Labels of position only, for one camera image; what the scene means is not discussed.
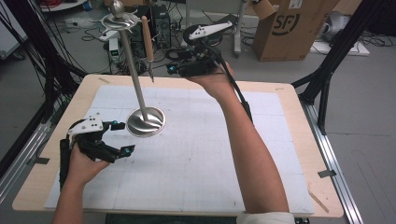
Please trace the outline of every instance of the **white paper sheet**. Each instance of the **white paper sheet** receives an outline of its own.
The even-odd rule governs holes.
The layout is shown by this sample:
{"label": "white paper sheet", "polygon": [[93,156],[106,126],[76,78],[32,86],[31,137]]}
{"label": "white paper sheet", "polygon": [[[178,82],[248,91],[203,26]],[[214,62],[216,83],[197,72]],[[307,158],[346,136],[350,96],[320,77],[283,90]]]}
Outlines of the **white paper sheet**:
{"label": "white paper sheet", "polygon": [[[102,171],[84,191],[84,207],[107,210],[238,213],[245,210],[226,124],[218,103],[202,90],[143,88],[146,106],[160,108],[166,123],[151,137],[107,131],[106,144],[136,145],[130,158]],[[275,93],[244,92],[256,129],[274,157],[290,211],[314,212],[304,175]],[[134,88],[101,87],[86,114],[125,122],[138,108]],[[59,197],[55,179],[46,207]]]}

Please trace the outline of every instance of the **metal rod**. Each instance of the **metal rod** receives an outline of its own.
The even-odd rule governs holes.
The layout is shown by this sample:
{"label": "metal rod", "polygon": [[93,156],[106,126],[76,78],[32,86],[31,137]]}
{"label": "metal rod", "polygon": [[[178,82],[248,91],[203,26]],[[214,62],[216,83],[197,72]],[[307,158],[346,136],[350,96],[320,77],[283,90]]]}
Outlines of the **metal rod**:
{"label": "metal rod", "polygon": [[130,48],[130,43],[128,40],[128,35],[126,30],[121,30],[120,39],[123,46],[123,50],[125,52],[126,62],[128,63],[129,73],[132,77],[132,81],[134,83],[134,90],[136,91],[137,101],[139,102],[140,111],[142,112],[143,120],[149,120],[148,111],[145,106],[145,100],[143,99],[142,89],[140,88],[139,78],[136,73],[136,68],[134,67],[134,55],[132,54],[132,50]]}

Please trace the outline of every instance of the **floor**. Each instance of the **floor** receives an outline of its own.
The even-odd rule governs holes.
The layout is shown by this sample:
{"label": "floor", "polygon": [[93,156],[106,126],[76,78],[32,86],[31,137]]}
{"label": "floor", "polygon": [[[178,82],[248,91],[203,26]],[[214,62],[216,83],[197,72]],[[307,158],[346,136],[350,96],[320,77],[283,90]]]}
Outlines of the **floor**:
{"label": "floor", "polygon": [[[104,15],[105,11],[92,12]],[[83,41],[86,29],[63,32],[64,42],[85,70],[106,70],[103,43]],[[93,30],[91,34],[100,34]],[[251,48],[243,45],[238,59],[232,54],[232,37],[224,36],[219,48],[237,80],[291,83],[318,68],[324,55],[309,53],[296,62],[260,63]],[[369,57],[347,56],[336,70],[330,89],[326,130],[349,189],[365,223],[394,223],[396,220],[396,47],[368,45]],[[166,60],[156,63],[165,64]],[[156,76],[168,77],[164,67]],[[44,101],[38,78],[29,60],[0,61],[0,158]],[[18,212],[12,201],[31,167],[26,166],[12,191],[0,204],[2,223],[49,223],[52,213]],[[105,215],[87,213],[87,223],[105,223]],[[345,217],[311,218],[312,223],[348,223]]]}

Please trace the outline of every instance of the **cardboard box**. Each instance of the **cardboard box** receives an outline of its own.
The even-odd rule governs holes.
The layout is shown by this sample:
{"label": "cardboard box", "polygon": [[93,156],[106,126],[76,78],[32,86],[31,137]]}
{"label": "cardboard box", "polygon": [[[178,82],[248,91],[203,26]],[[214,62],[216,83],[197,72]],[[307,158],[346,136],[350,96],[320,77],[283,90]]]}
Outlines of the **cardboard box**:
{"label": "cardboard box", "polygon": [[[121,0],[125,7],[133,7],[135,5],[148,6],[149,0]],[[105,6],[110,5],[111,0],[105,0]]]}
{"label": "cardboard box", "polygon": [[339,0],[262,0],[253,51],[261,62],[303,60]]}

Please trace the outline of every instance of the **table surface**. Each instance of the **table surface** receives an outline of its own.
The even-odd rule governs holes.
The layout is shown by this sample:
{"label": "table surface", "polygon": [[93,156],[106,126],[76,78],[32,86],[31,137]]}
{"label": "table surface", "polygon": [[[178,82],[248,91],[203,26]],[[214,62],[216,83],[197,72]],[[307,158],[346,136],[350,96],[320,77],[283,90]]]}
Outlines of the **table surface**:
{"label": "table surface", "polygon": [[[156,77],[154,84],[148,77],[140,77],[139,80],[142,87],[201,89],[197,84],[183,78]],[[133,82],[131,77],[127,76],[88,75],[84,78],[40,155],[42,158],[49,158],[49,163],[35,164],[12,204],[15,210],[50,211],[44,208],[44,204],[59,170],[59,141],[65,137],[71,124],[84,117],[96,91],[102,85],[132,86]],[[284,83],[238,82],[238,86],[242,91],[278,94],[315,208],[315,213],[311,217],[341,217],[344,210],[331,179],[320,178],[318,175],[318,172],[326,170],[326,166],[295,89],[290,84]]]}

